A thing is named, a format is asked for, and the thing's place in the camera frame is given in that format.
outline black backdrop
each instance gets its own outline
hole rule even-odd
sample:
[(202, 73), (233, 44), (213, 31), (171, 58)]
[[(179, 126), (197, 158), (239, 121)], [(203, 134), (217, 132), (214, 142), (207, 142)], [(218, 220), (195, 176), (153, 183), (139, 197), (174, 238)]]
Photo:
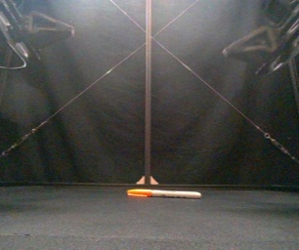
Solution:
[[(115, 0), (146, 28), (146, 0)], [(153, 34), (195, 3), (153, 1)], [(201, 0), (157, 40), (299, 157), (289, 68), (255, 76), (222, 51), (259, 26), (262, 1)], [(146, 43), (108, 0), (28, 1), (76, 36), (30, 69), (0, 72), (0, 153)], [(0, 161), (0, 181), (132, 184), (144, 175), (146, 47)], [(162, 184), (299, 185), (299, 166), (153, 42), (153, 175)]]

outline black floor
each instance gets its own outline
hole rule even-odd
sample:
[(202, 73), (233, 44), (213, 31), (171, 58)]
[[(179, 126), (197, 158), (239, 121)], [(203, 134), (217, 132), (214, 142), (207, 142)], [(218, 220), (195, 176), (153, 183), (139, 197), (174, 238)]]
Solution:
[(0, 187), (0, 249), (299, 249), (299, 193)]

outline metal stand base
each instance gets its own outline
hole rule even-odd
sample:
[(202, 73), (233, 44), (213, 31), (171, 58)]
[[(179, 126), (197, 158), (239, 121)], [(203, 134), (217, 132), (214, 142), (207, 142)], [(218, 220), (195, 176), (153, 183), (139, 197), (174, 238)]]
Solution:
[[(146, 184), (146, 176), (142, 177), (142, 179), (136, 182), (139, 185)], [(158, 181), (154, 179), (154, 177), (150, 177), (150, 184), (151, 185), (159, 185)]]

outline vertical pole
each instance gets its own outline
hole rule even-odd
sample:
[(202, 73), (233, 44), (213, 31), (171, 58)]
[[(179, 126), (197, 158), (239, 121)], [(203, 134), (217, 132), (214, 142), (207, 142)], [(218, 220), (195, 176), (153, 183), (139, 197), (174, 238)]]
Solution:
[(151, 72), (153, 2), (147, 0), (146, 185), (151, 184)]

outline pen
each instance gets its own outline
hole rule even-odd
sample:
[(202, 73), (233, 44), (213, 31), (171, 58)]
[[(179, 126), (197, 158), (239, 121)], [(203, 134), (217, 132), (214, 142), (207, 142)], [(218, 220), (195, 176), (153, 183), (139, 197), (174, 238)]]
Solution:
[(171, 191), (157, 189), (130, 189), (128, 195), (138, 197), (170, 197), (191, 199), (201, 199), (203, 197), (202, 193), (198, 191)]

